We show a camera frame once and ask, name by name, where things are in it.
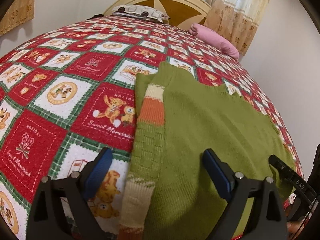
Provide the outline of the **white car print pillow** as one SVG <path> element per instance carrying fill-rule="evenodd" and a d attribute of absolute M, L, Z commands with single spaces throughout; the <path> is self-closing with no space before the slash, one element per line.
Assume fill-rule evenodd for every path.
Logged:
<path fill-rule="evenodd" d="M 124 16 L 136 18 L 139 20 L 163 23 L 168 21 L 170 17 L 157 9 L 144 5 L 125 4 L 119 5 L 112 9 L 113 16 Z"/>

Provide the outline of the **beige side window curtain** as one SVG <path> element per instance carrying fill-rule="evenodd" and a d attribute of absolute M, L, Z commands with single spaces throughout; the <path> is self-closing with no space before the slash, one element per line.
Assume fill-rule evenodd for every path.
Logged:
<path fill-rule="evenodd" d="M 34 18 L 35 0 L 14 0 L 1 20 L 1 36 Z"/>

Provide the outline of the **pink pillow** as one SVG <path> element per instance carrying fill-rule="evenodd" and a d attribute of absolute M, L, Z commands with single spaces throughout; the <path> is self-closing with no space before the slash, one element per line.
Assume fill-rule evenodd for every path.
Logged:
<path fill-rule="evenodd" d="M 204 25 L 192 23 L 188 32 L 189 34 L 220 50 L 222 53 L 230 56 L 236 61 L 239 60 L 240 54 L 235 46 L 233 46 L 231 42 L 212 29 L 209 29 Z"/>

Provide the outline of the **red teddy bear patchwork bedspread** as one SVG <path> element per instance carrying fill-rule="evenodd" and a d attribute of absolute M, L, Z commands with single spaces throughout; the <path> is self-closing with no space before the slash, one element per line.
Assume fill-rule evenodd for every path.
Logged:
<path fill-rule="evenodd" d="M 170 25 L 86 20 L 1 58 L 1 217 L 16 239 L 26 238 L 40 180 L 81 171 L 104 147 L 112 148 L 113 161 L 88 205 L 107 238 L 116 238 L 136 129 L 136 76 L 155 74 L 163 61 L 269 116 L 302 174 L 279 112 L 235 59 Z"/>

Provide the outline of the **beige floral window curtain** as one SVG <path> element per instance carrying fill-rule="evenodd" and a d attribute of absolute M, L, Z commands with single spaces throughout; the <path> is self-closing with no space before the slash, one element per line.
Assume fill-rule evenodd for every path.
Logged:
<path fill-rule="evenodd" d="M 211 9 L 204 25 L 227 39 L 244 56 L 269 0 L 203 0 Z"/>

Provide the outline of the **cream and brown headboard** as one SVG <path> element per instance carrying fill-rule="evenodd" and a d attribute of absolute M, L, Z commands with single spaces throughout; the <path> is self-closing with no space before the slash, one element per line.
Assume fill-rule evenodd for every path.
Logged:
<path fill-rule="evenodd" d="M 203 0 L 118 0 L 109 6 L 104 15 L 112 14 L 112 9 L 122 4 L 146 5 L 169 16 L 168 23 L 188 30 L 193 23 L 204 24 L 211 6 Z"/>

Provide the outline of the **green orange cream striped sweater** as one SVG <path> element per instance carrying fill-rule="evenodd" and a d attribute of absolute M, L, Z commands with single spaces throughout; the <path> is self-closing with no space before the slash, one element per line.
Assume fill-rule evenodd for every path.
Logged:
<path fill-rule="evenodd" d="M 225 85 L 208 86 L 162 62 L 136 76 L 136 132 L 119 239 L 205 239 L 227 203 L 202 164 L 210 148 L 249 179 L 275 178 L 281 200 L 292 187 L 268 163 L 296 164 L 272 119 Z"/>

